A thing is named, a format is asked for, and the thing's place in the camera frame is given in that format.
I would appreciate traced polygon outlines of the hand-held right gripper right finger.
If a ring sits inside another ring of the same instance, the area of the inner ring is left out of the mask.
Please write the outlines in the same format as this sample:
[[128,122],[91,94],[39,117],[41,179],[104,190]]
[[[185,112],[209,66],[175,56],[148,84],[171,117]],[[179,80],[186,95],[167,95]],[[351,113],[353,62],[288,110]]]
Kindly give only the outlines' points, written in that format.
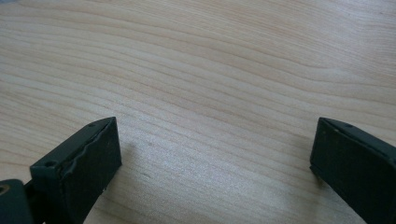
[[348,123],[320,118],[310,169],[367,224],[396,224],[396,147]]

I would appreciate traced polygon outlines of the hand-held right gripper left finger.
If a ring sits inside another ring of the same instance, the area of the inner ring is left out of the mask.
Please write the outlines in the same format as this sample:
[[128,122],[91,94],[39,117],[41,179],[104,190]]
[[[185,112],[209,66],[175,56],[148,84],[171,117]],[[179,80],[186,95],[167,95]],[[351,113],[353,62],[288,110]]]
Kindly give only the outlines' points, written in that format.
[[82,224],[121,167],[114,117],[94,121],[31,165],[47,224]]

